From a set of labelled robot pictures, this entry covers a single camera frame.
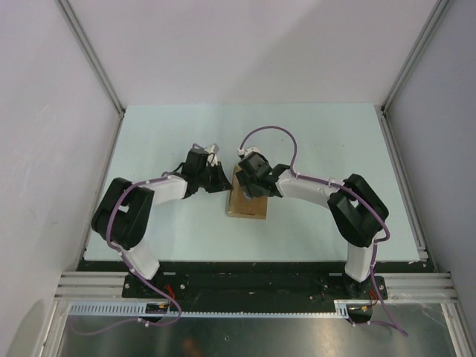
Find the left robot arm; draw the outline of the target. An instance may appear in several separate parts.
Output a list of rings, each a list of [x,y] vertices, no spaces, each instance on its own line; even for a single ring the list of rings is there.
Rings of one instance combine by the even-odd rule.
[[[160,263],[144,239],[150,212],[156,205],[186,199],[199,189],[207,193],[231,190],[218,151],[217,144],[194,144],[185,161],[159,178],[136,183],[115,178],[94,212],[91,229],[119,253],[131,272],[141,276],[138,288],[148,297],[160,295],[164,288],[164,278],[157,274]]]

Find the brown cardboard express box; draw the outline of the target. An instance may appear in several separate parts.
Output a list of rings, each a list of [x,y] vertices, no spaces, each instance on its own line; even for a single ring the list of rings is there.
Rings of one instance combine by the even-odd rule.
[[[234,166],[231,184],[233,186],[230,191],[227,206],[227,215],[232,218],[242,219],[261,219],[267,218],[268,198],[265,196],[247,199],[244,191],[239,185],[236,173],[241,169],[236,164]]]

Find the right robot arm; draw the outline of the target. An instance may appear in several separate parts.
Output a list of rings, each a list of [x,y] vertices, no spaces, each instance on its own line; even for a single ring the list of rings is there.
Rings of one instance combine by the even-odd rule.
[[[376,260],[377,234],[390,232],[385,224],[389,211],[375,191],[357,174],[343,181],[300,175],[289,165],[272,167],[257,151],[241,150],[236,177],[249,199],[280,197],[301,199],[326,208],[340,235],[347,241],[347,261],[342,284],[351,298],[361,298],[370,289]]]

